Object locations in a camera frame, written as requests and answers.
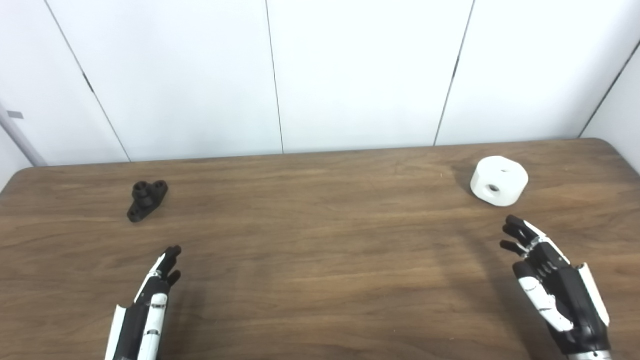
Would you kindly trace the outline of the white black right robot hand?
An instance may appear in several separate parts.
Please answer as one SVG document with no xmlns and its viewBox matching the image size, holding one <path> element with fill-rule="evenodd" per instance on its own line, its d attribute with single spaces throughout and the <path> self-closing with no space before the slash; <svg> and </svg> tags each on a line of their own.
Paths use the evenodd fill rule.
<svg viewBox="0 0 640 360">
<path fill-rule="evenodd" d="M 610 360 L 610 315 L 588 264 L 573 265 L 557 244 L 525 219 L 509 215 L 500 247 L 519 256 L 518 284 L 569 360 Z"/>
</svg>

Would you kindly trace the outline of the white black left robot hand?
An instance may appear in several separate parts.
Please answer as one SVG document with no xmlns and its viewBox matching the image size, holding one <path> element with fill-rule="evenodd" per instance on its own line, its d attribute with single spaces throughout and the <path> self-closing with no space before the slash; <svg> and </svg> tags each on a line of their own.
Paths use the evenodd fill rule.
<svg viewBox="0 0 640 360">
<path fill-rule="evenodd" d="M 146 274 L 133 302 L 117 305 L 110 326 L 106 360 L 158 360 L 169 295 L 182 274 L 174 270 L 182 253 L 170 246 Z"/>
</svg>

